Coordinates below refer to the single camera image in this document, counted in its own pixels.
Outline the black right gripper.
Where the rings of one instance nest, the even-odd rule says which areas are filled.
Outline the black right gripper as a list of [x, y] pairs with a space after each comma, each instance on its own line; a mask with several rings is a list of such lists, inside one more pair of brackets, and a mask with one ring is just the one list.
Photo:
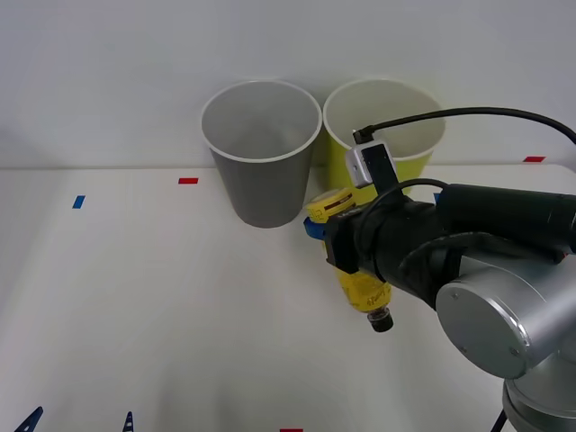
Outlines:
[[348, 274], [375, 275], [400, 289], [410, 289], [404, 258], [437, 235], [436, 206], [407, 198], [395, 205], [382, 204], [361, 222], [367, 207], [360, 206], [329, 218], [328, 223], [307, 217], [303, 226], [312, 239], [324, 241], [327, 261]]

